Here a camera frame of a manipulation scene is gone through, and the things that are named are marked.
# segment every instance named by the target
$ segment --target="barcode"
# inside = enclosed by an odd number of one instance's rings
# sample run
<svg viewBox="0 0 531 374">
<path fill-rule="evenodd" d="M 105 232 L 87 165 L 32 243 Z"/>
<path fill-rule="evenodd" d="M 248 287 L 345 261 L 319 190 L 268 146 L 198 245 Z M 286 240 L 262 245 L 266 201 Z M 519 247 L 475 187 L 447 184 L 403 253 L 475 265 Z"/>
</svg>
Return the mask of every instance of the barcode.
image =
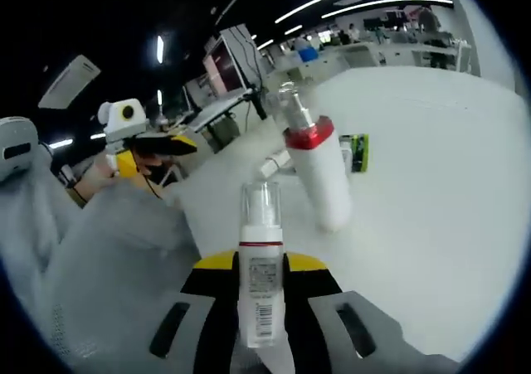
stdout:
<svg viewBox="0 0 531 374">
<path fill-rule="evenodd" d="M 273 305 L 256 304 L 256 336 L 273 335 Z"/>
</svg>

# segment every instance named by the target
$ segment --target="white cylindrical bottle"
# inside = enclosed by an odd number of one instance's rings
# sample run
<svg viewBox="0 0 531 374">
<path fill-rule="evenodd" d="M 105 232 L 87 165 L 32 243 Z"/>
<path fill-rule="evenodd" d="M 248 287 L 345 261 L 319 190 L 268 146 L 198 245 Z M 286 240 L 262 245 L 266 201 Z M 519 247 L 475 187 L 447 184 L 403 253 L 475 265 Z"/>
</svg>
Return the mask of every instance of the white cylindrical bottle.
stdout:
<svg viewBox="0 0 531 374">
<path fill-rule="evenodd" d="M 246 347 L 271 347 L 285 339 L 280 226 L 280 187 L 254 182 L 243 187 L 238 257 L 238 320 Z"/>
<path fill-rule="evenodd" d="M 311 119 L 293 82 L 284 83 L 279 93 L 289 126 L 285 144 L 317 223 L 325 231 L 337 231 L 351 219 L 352 200 L 334 125 L 325 116 Z"/>
</svg>

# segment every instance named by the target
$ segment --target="black ceiling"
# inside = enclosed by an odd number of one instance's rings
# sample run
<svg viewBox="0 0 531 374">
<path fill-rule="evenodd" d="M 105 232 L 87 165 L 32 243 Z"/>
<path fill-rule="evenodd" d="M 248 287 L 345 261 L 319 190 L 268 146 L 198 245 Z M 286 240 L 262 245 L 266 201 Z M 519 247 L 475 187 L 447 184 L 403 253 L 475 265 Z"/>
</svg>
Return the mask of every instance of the black ceiling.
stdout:
<svg viewBox="0 0 531 374">
<path fill-rule="evenodd" d="M 146 102 L 157 89 L 166 95 L 177 91 L 185 80 L 202 73 L 203 46 L 215 30 L 245 23 L 260 45 L 281 39 L 285 30 L 298 24 L 320 24 L 321 15 L 338 9 L 333 6 L 336 0 L 327 0 L 276 25 L 276 18 L 309 0 L 238 0 L 215 27 L 230 1 L 17 0 L 7 9 L 5 28 L 15 46 L 7 58 L 12 66 L 7 91 L 12 103 L 2 109 L 2 116 L 30 117 L 48 143 L 74 137 L 74 145 L 64 153 L 76 161 L 103 148 L 102 140 L 90 141 L 90 135 L 101 130 L 91 118 L 102 102 L 131 97 Z M 157 35 L 165 41 L 162 65 L 155 58 Z M 101 74 L 68 109 L 37 109 L 58 72 L 79 54 L 95 63 Z"/>
</svg>

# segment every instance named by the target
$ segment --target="monitor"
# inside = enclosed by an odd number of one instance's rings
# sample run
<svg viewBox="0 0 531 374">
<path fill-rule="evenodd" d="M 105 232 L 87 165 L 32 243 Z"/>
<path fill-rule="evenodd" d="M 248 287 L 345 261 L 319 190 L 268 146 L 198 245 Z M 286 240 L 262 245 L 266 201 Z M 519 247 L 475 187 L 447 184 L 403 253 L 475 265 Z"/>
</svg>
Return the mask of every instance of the monitor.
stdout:
<svg viewBox="0 0 531 374">
<path fill-rule="evenodd" d="M 203 59 L 208 79 L 218 98 L 245 86 L 236 61 L 223 37 L 216 41 L 214 47 Z"/>
</svg>

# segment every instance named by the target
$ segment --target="blue object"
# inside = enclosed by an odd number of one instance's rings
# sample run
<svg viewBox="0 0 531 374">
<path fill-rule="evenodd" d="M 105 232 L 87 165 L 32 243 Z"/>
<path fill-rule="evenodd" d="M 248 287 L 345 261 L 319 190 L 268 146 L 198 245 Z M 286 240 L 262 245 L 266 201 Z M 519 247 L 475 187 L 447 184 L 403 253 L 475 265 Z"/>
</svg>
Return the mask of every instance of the blue object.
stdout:
<svg viewBox="0 0 531 374">
<path fill-rule="evenodd" d="M 300 59 L 305 63 L 307 61 L 314 61 L 319 57 L 319 53 L 315 50 L 315 48 L 310 47 L 303 49 L 302 51 L 299 51 Z"/>
</svg>

